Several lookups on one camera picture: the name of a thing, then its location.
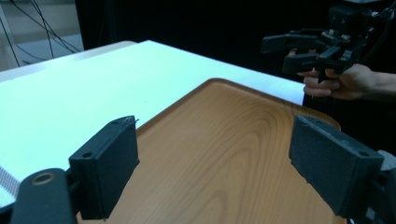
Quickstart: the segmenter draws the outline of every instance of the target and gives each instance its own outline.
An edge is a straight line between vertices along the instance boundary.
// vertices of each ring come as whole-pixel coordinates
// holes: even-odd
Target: wood grain surface
[[[290,164],[297,114],[339,128],[312,109],[207,81],[137,130],[141,163],[106,224],[346,223]]]

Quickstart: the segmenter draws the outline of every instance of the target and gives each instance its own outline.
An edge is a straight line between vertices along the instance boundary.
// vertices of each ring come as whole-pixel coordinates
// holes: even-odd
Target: wooden tray
[[[339,128],[312,109],[207,81],[137,130],[141,163],[106,224],[346,223],[290,164],[297,114]]]

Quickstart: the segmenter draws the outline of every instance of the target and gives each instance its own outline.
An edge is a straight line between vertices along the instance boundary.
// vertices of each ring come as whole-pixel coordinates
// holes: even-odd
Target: white tabletop
[[[113,47],[0,73],[0,166],[19,181],[67,169],[111,120],[135,115],[138,128],[214,77],[303,103],[301,83],[153,41]]]

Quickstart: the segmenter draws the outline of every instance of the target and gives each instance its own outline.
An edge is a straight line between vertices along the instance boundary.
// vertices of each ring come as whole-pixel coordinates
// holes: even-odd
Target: forearm
[[[396,74],[373,72],[374,82],[363,99],[396,102]]]

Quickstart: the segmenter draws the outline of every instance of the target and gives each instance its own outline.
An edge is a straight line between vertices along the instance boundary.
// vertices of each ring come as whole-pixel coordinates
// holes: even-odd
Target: white table
[[[153,41],[120,42],[0,73],[0,166],[19,181],[67,169],[68,157],[111,120],[135,115],[138,128],[215,77],[303,103],[301,83]],[[9,196],[0,188],[0,207],[9,203],[2,193]]]

